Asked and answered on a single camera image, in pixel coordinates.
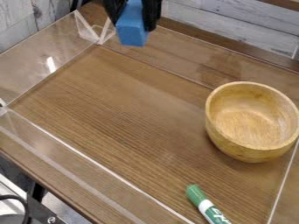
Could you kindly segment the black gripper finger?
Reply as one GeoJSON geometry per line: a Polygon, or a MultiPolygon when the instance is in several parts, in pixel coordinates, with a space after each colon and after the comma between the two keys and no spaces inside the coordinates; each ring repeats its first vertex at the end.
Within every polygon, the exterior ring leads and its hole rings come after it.
{"type": "Polygon", "coordinates": [[[119,20],[121,12],[127,6],[127,1],[128,0],[103,0],[105,12],[112,24],[115,24],[119,20]]]}
{"type": "Polygon", "coordinates": [[[161,17],[163,0],[141,0],[144,29],[151,32],[161,17]]]}

